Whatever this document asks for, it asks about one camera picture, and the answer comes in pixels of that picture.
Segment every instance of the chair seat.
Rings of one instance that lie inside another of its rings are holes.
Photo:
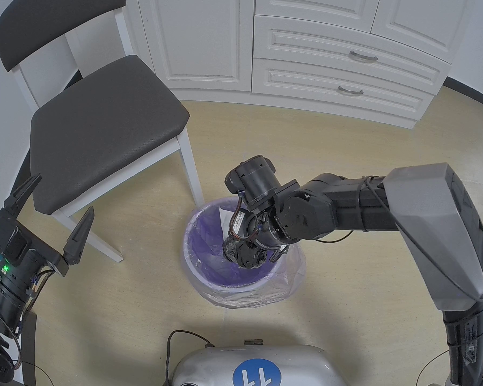
[[[52,214],[90,187],[177,136],[189,114],[135,55],[75,83],[32,117],[37,211]]]

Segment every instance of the silver handle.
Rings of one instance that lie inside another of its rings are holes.
[[[359,92],[355,92],[354,90],[347,90],[342,86],[338,86],[338,90],[340,90],[343,93],[349,93],[349,94],[357,94],[357,95],[363,94],[363,90],[360,90]]]
[[[354,57],[357,57],[357,58],[362,59],[362,60],[368,60],[368,61],[377,61],[378,60],[378,56],[377,55],[375,55],[374,57],[371,57],[369,55],[361,55],[360,53],[356,53],[353,50],[351,50],[349,52],[349,55],[354,56]]]

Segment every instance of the trash can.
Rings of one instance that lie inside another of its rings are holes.
[[[289,298],[306,274],[306,259],[298,244],[271,263],[244,269],[228,261],[222,249],[220,210],[234,212],[238,197],[214,200],[197,210],[184,233],[182,264],[199,294],[227,308],[259,307]]]

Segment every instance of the floor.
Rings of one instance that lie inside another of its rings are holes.
[[[256,154],[270,158],[282,183],[323,172],[386,175],[395,167],[449,162],[483,221],[483,105],[443,87],[413,130],[297,110],[186,102],[206,201],[227,196],[225,175]],[[82,261],[45,286],[35,312],[36,362],[56,386],[162,384],[166,339],[196,331],[216,345],[312,344],[325,349],[352,386],[413,385],[446,349],[441,313],[399,233],[356,232],[326,247],[304,241],[306,280],[283,302],[228,310],[188,283],[179,250],[193,199],[178,154],[93,203],[94,231],[118,248],[120,264],[87,246]],[[68,231],[29,202],[20,215],[62,248]],[[341,236],[335,232],[331,237]],[[171,365],[203,346],[175,338]],[[444,384],[448,357],[419,385]],[[38,385],[48,380],[38,371]]]

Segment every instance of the barcode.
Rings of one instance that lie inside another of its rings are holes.
[[[245,213],[243,213],[242,211],[240,211],[238,213],[238,216],[236,216],[236,220],[234,221],[234,224],[233,224],[233,232],[234,233],[238,234],[240,227],[242,227],[242,221],[243,221],[244,217],[245,217]]]

